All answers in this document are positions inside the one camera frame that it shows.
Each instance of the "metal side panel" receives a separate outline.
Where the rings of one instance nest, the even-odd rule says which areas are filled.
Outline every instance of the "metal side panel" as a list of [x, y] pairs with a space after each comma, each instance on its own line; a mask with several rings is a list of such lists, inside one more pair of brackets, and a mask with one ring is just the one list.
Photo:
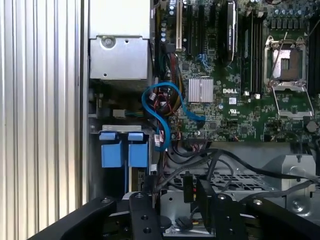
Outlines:
[[81, 0], [0, 0], [1, 240], [80, 205], [80, 22]]

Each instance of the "heatsink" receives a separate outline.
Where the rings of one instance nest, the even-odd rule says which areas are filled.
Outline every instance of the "heatsink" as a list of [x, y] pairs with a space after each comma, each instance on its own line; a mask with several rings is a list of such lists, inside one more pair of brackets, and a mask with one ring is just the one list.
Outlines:
[[212, 103], [214, 101], [213, 78], [190, 78], [188, 86], [189, 103]]

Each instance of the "green motherboard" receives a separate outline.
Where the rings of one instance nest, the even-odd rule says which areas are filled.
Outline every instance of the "green motherboard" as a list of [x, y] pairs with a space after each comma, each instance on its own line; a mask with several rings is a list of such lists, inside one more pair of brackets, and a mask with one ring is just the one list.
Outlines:
[[[221, 60], [221, 28], [226, 0], [184, 1], [182, 45], [192, 6], [188, 44], [176, 50], [188, 109], [205, 116], [199, 126], [180, 108], [170, 118], [172, 139], [247, 142], [311, 142], [319, 135], [320, 41], [318, 6], [308, 0], [238, 0], [234, 15], [234, 55]], [[204, 8], [203, 52], [199, 60], [199, 10]], [[168, 3], [161, 6], [167, 19]], [[191, 101], [189, 84], [213, 81], [212, 100]]]

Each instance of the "cpu socket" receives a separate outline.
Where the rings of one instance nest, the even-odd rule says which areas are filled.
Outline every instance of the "cpu socket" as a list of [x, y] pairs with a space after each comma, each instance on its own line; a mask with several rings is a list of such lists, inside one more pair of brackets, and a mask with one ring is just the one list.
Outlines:
[[[267, 92], [274, 94], [278, 115], [292, 119], [313, 117], [314, 110], [306, 89], [307, 85], [307, 52], [302, 36], [296, 40], [279, 39], [268, 36], [264, 48], [263, 79]], [[299, 92], [306, 95], [305, 111], [291, 112], [279, 107], [279, 95], [284, 91]]]

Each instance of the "motherboard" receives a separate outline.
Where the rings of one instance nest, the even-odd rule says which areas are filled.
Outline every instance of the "motherboard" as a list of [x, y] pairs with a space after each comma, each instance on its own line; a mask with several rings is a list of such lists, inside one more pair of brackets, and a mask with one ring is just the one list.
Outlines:
[[159, 8], [160, 44], [178, 58], [184, 104], [205, 116], [198, 124], [179, 108], [172, 140], [319, 136], [319, 0], [168, 0]]

